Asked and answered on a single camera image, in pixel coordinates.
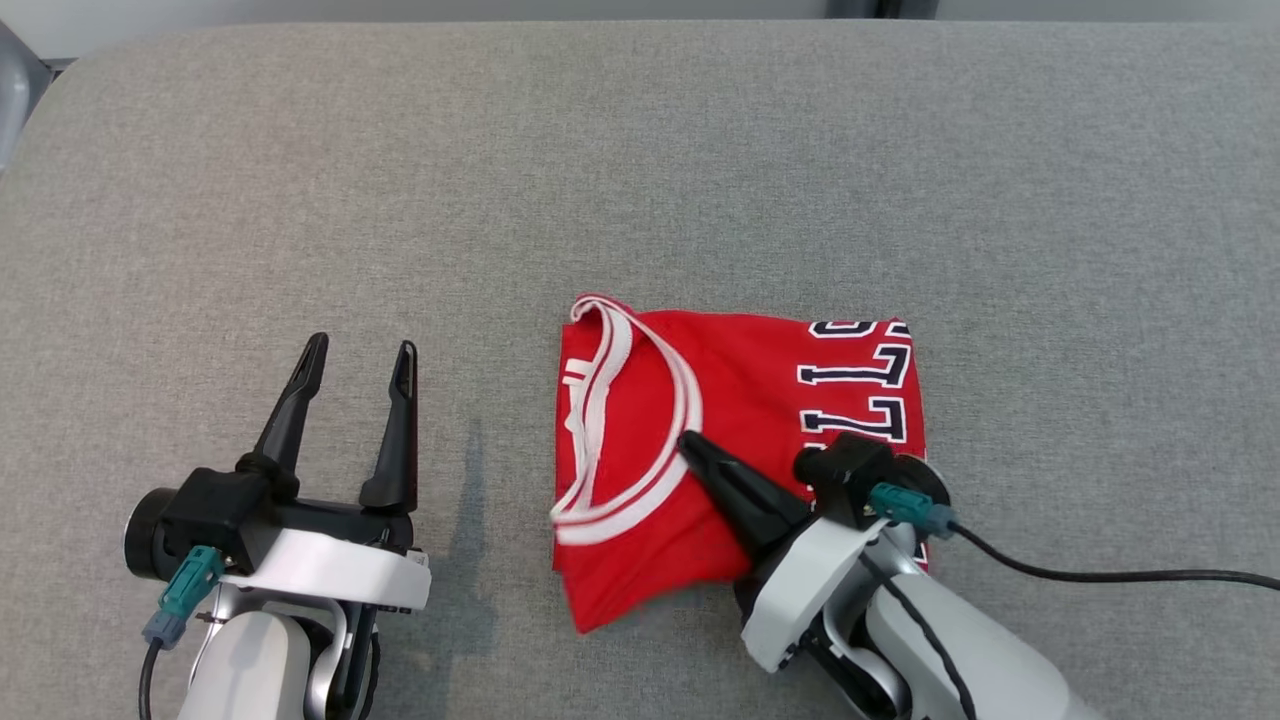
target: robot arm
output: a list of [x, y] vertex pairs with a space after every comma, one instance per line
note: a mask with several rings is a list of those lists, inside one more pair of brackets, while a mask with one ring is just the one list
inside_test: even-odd
[[[209, 630], [182, 720], [362, 719], [376, 688], [378, 612], [426, 605], [431, 573], [426, 556], [412, 548], [408, 518], [417, 507], [417, 351], [401, 343], [372, 477], [358, 505], [346, 505], [298, 498], [294, 475], [328, 346], [324, 333], [307, 342], [257, 445], [234, 471], [200, 468], [178, 489], [147, 493], [129, 518], [129, 570], [170, 582], [161, 621], [145, 633], [148, 641], [172, 647], [198, 597], [178, 603], [177, 614], [166, 611], [173, 605], [166, 600], [189, 585], [202, 597], [202, 580], [216, 579], [212, 612], [200, 616]], [[188, 553], [210, 571], [183, 585], [175, 575], [186, 573]], [[326, 621], [266, 611], [269, 602], [320, 610]], [[148, 670], [140, 688], [143, 720]]]
[[870, 489], [886, 480], [950, 501], [922, 461], [842, 436], [797, 459], [797, 479], [815, 491], [809, 512], [698, 433], [681, 437], [681, 451], [755, 564], [742, 642], [767, 671], [805, 651], [855, 717], [965, 720], [942, 657], [900, 594], [947, 651], [978, 719], [1101, 720], [1048, 660], [919, 570], [911, 550], [923, 538], [910, 525], [872, 512]]

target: jersey lettering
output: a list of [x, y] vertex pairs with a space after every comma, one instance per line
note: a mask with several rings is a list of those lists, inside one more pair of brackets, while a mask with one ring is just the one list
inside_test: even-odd
[[910, 345], [881, 345], [873, 357], [886, 360], [883, 368], [818, 368], [797, 365], [796, 379], [804, 384], [818, 383], [879, 383], [881, 387], [900, 388], [911, 361]]
[[809, 325], [813, 337], [867, 337], [876, 331], [876, 323], [814, 323]]
[[801, 410], [800, 429], [806, 433], [847, 430], [888, 442], [906, 442], [906, 407], [901, 397], [872, 397], [868, 406], [881, 416], [878, 421], [829, 415], [822, 410]]

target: red basketball jersey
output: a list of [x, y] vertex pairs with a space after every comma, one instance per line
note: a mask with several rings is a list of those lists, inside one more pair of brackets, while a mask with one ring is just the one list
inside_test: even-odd
[[791, 465], [841, 432], [924, 457], [906, 324], [634, 313], [585, 295], [561, 345], [554, 566], [579, 632], [750, 570], [676, 450], [684, 430], [804, 500]]

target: white trim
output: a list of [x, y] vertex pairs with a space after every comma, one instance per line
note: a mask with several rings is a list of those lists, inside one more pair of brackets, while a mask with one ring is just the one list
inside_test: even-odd
[[570, 357], [564, 361], [564, 373], [585, 378], [591, 372], [591, 364], [586, 360]]
[[[561, 383], [568, 386], [570, 411], [564, 415], [564, 429], [573, 438], [573, 468], [586, 468], [586, 428], [582, 427], [582, 413], [580, 411], [582, 397], [586, 395], [586, 382], [584, 378], [564, 375]], [[564, 497], [576, 497], [576, 491], [581, 489], [581, 478], [582, 475], [579, 474], [573, 479], [575, 487], [570, 487]]]
[[[573, 322], [580, 320], [590, 311], [600, 314], [602, 325], [611, 336], [609, 350], [602, 336], [602, 350], [596, 351], [591, 365], [599, 368], [596, 372], [586, 374], [590, 386], [585, 393], [585, 413], [582, 414], [582, 432], [586, 442], [586, 457], [579, 462], [577, 477], [573, 486], [564, 493], [552, 509], [550, 518], [556, 524], [556, 537], [561, 544], [596, 544], [614, 538], [636, 527], [659, 507], [684, 479], [689, 466], [676, 448], [676, 439], [680, 433], [700, 430], [703, 427], [703, 398], [689, 363], [663, 340], [657, 332], [649, 328], [643, 320], [630, 313], [625, 306], [602, 296], [582, 296], [575, 302], [572, 310]], [[608, 386], [621, 372], [622, 365], [630, 357], [631, 329], [632, 327], [658, 348], [667, 363], [672, 377], [673, 402], [672, 419], [667, 438], [663, 442], [654, 462], [649, 469], [627, 489], [611, 498], [603, 505], [591, 506], [591, 493], [595, 482], [595, 466], [599, 461], [600, 450], [604, 442], [604, 406], [608, 396]], [[620, 336], [626, 336], [625, 348], [614, 342]], [[570, 414], [577, 410], [571, 407]], [[573, 423], [566, 418], [566, 428], [572, 432]]]

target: gray fabric surface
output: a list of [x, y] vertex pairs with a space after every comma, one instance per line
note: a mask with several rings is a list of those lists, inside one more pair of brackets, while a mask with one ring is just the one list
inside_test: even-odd
[[[575, 635], [545, 514], [581, 291], [901, 315], [997, 546], [1280, 575], [1277, 77], [1280, 35], [1230, 26], [275, 26], [84, 59], [0, 179], [0, 707], [131, 715], [161, 589], [131, 509], [233, 464], [325, 329], [310, 497], [355, 498], [421, 351], [436, 585], [383, 624], [375, 717], [841, 716], [810, 662], [755, 670], [726, 588]], [[1276, 593], [936, 551], [1108, 717], [1280, 710]]]

